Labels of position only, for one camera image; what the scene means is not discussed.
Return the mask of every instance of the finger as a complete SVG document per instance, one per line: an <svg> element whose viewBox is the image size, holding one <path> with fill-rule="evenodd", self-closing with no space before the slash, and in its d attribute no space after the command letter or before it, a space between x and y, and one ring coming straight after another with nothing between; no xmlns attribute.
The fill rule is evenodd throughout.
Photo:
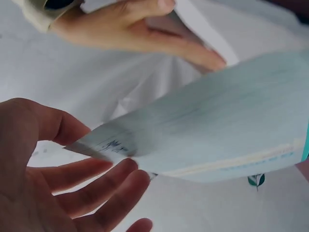
<svg viewBox="0 0 309 232"><path fill-rule="evenodd" d="M71 218L80 217L107 201L137 168L135 161L125 159L86 187L76 192L58 195L56 198Z"/></svg>
<svg viewBox="0 0 309 232"><path fill-rule="evenodd" d="M179 36L150 29L144 37L135 35L135 40L144 45L144 49L179 56L212 71L221 70L226 66L226 62L217 52Z"/></svg>
<svg viewBox="0 0 309 232"><path fill-rule="evenodd" d="M59 167L35 168L44 176L51 192L68 190L112 167L112 163L89 158Z"/></svg>
<svg viewBox="0 0 309 232"><path fill-rule="evenodd" d="M95 214L74 220L78 232L113 230L137 204L149 183L149 175L146 172L134 171Z"/></svg>
<svg viewBox="0 0 309 232"><path fill-rule="evenodd" d="M153 223L147 219L142 218L136 221L126 232L150 232L153 227Z"/></svg>
<svg viewBox="0 0 309 232"><path fill-rule="evenodd" d="M169 14L175 7L175 0L123 0L111 7L125 25L130 25L146 17Z"/></svg>
<svg viewBox="0 0 309 232"><path fill-rule="evenodd" d="M18 105L23 109L24 114L27 111L32 115L38 126L36 133L39 141L50 140L61 145L68 145L90 132L88 127L64 111L27 99L13 99L8 103Z"/></svg>

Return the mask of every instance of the teal book edge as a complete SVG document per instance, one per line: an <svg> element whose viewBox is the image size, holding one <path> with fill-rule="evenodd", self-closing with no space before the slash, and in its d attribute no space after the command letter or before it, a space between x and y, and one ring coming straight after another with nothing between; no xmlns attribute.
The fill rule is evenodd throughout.
<svg viewBox="0 0 309 232"><path fill-rule="evenodd" d="M303 153L303 158L302 162L305 161L308 158L309 155L309 124L308 124L308 130L307 130L307 138L306 138L306 143L305 143L305 148L304 148L304 153Z"/></svg>

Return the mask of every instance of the book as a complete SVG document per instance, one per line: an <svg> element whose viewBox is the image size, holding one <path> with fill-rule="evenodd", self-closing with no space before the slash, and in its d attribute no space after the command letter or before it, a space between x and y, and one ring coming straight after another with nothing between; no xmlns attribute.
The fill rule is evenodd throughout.
<svg viewBox="0 0 309 232"><path fill-rule="evenodd" d="M211 73L66 147L199 182L251 176L309 153L309 50Z"/></svg>

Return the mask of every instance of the right hand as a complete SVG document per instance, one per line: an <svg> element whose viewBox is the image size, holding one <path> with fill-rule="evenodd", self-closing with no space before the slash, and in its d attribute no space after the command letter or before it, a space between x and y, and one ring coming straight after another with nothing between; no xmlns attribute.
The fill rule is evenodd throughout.
<svg viewBox="0 0 309 232"><path fill-rule="evenodd" d="M69 42L100 49L163 52L179 56L208 70L225 67L224 60L203 45L179 35L152 29L145 19L169 14L174 0L122 0L84 13L71 9L51 29Z"/></svg>

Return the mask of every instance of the sleeve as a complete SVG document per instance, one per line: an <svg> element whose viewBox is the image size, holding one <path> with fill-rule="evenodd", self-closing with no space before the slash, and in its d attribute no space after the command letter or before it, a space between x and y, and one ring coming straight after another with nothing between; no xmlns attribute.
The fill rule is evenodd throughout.
<svg viewBox="0 0 309 232"><path fill-rule="evenodd" d="M52 22L83 0L12 0L19 5L25 18L39 31L47 32Z"/></svg>

